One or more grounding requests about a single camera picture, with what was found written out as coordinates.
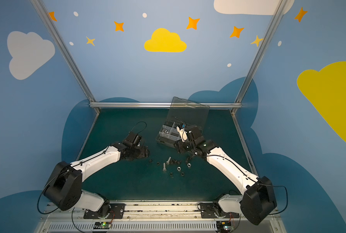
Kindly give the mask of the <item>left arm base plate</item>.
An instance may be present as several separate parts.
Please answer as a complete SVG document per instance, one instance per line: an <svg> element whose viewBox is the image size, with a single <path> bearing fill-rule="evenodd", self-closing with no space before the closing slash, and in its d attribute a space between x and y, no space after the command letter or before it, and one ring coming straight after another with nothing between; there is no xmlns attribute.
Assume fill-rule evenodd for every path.
<svg viewBox="0 0 346 233"><path fill-rule="evenodd" d="M84 219L122 219L124 216L124 203L104 204L98 211L86 210Z"/></svg>

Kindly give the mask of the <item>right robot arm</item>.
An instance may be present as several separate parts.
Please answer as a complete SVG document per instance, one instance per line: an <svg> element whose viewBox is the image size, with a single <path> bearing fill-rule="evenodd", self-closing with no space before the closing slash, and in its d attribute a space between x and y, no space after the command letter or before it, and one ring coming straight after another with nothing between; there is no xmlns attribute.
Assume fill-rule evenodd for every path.
<svg viewBox="0 0 346 233"><path fill-rule="evenodd" d="M176 127L180 139L174 143L178 153L190 153L205 159L229 179L240 196L226 194L217 205L225 213L239 213L253 225L259 225L277 207L272 182L243 168L212 140L206 140L196 125Z"/></svg>

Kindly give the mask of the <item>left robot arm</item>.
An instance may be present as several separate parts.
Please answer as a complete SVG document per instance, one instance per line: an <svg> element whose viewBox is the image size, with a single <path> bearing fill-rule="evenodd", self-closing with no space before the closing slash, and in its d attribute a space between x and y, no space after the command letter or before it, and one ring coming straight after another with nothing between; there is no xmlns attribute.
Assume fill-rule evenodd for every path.
<svg viewBox="0 0 346 233"><path fill-rule="evenodd" d="M55 166L41 195L62 211L81 208L91 212L96 218L107 218L111 213L110 201L100 194L84 190L83 182L119 160L132 161L148 156L147 146L116 142L85 159L72 163L62 161Z"/></svg>

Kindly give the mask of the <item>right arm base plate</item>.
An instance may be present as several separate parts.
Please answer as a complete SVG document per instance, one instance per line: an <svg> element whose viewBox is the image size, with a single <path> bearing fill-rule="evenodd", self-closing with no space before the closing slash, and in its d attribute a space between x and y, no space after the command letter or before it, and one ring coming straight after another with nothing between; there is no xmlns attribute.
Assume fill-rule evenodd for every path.
<svg viewBox="0 0 346 233"><path fill-rule="evenodd" d="M218 204L214 203L198 203L198 210L201 214L201 218L240 218L238 213L226 213Z"/></svg>

